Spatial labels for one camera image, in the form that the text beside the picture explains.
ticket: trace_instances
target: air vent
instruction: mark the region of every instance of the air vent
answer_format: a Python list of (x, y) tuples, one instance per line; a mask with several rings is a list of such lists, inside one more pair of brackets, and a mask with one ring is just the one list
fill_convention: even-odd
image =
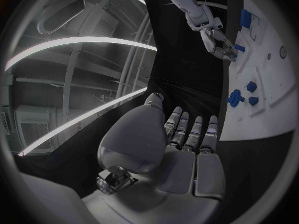
[(93, 34), (97, 36), (111, 37), (113, 30), (114, 27), (101, 19), (93, 30)]
[(4, 134), (6, 135), (10, 135), (9, 133), (9, 127), (6, 121), (6, 115), (4, 112), (1, 112), (1, 119), (2, 119), (2, 123), (3, 123), (3, 127), (4, 127)]

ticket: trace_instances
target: black backdrop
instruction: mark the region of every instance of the black backdrop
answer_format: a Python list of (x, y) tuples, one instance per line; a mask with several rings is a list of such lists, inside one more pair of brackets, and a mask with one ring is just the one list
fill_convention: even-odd
[[(203, 117), (205, 132), (209, 117), (217, 115), (221, 132), (229, 63), (206, 52), (200, 34), (190, 30), (184, 14), (174, 5), (165, 5), (169, 0), (145, 1), (158, 49), (147, 92), (95, 120), (50, 155), (16, 156), (20, 171), (69, 186), (81, 197), (92, 193), (100, 171), (96, 153), (102, 137), (123, 114), (142, 105), (152, 92), (164, 95), (166, 117), (176, 106), (181, 106), (189, 112), (190, 123), (198, 115)], [(240, 30), (243, 0), (208, 1), (228, 5), (228, 12), (219, 8), (211, 10), (221, 18), (223, 30), (234, 41)], [(217, 153), (224, 167), (227, 191), (214, 224), (233, 221), (258, 200), (281, 167), (291, 138), (292, 132), (253, 141), (218, 142)]]

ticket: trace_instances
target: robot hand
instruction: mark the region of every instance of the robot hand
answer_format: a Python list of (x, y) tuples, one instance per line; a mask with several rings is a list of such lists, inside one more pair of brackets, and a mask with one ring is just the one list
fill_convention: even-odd
[(188, 126), (189, 114), (182, 114), (181, 107), (176, 107), (171, 116), (164, 125), (166, 130), (168, 145), (182, 151), (191, 151), (195, 153), (214, 153), (216, 151), (217, 141), (217, 117), (211, 116), (208, 130), (203, 142), (198, 149), (201, 135), (202, 117), (198, 116), (193, 124), (192, 130), (184, 144), (186, 130)]
[[(224, 33), (217, 30), (223, 27), (218, 17), (213, 14), (208, 6), (197, 4), (196, 0), (171, 0), (186, 15), (187, 23), (193, 31), (200, 31), (203, 43), (208, 52), (222, 60), (235, 61), (236, 51), (233, 44)], [(223, 41), (227, 49), (216, 47), (215, 40)]]

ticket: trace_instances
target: white panel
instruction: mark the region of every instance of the white panel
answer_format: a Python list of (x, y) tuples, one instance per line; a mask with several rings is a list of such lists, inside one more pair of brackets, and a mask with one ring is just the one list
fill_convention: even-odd
[[(245, 102), (235, 108), (227, 105), (220, 140), (272, 137), (294, 130), (297, 124), (296, 80), (288, 55), (285, 59), (280, 57), (280, 47), (284, 44), (266, 16), (250, 0), (244, 0), (244, 9), (256, 17), (251, 30), (242, 27), (238, 32), (236, 44), (244, 46), (245, 53), (238, 51), (236, 62), (229, 67), (229, 94), (239, 89)], [(246, 60), (246, 52), (250, 50), (252, 53)], [(250, 81), (257, 84), (253, 93), (246, 90)], [(253, 107), (248, 103), (250, 96), (259, 98)]]

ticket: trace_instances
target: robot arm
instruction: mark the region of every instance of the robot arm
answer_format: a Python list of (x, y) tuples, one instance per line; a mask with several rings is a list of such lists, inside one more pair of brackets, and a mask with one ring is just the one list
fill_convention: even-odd
[[(224, 33), (215, 29), (223, 25), (218, 17), (213, 14), (208, 6), (197, 4), (196, 0), (171, 0), (186, 15), (187, 23), (193, 31), (200, 31), (203, 43), (208, 52), (219, 59), (235, 61), (236, 51), (233, 44)], [(215, 40), (223, 41), (228, 49), (216, 47)]]

